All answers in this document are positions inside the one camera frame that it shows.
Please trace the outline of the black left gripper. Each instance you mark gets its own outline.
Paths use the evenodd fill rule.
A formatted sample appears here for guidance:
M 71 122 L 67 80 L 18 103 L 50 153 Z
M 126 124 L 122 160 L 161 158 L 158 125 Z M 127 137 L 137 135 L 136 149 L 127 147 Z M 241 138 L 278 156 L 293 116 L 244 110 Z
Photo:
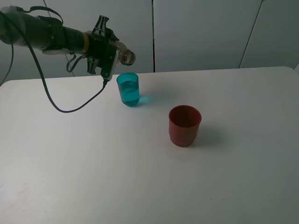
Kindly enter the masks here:
M 101 68 L 107 45 L 114 45 L 115 41 L 119 41 L 113 30 L 106 27 L 108 21 L 108 17 L 100 15 L 92 32 L 87 34 L 89 45 L 85 56 L 89 74 L 95 74 L 96 68 Z

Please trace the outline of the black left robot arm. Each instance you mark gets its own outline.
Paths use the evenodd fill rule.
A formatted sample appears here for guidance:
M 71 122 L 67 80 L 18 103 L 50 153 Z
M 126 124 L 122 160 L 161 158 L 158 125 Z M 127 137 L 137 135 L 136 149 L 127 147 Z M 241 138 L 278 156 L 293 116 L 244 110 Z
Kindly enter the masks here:
M 109 79 L 117 63 L 126 63 L 119 39 L 107 28 L 108 17 L 100 15 L 93 30 L 81 32 L 63 25 L 62 18 L 31 16 L 30 12 L 44 10 L 55 13 L 48 7 L 34 6 L 26 11 L 21 7 L 1 8 L 0 39 L 6 44 L 31 45 L 47 55 L 72 55 L 67 62 L 67 72 L 72 72 L 81 59 L 87 59 L 87 72 Z

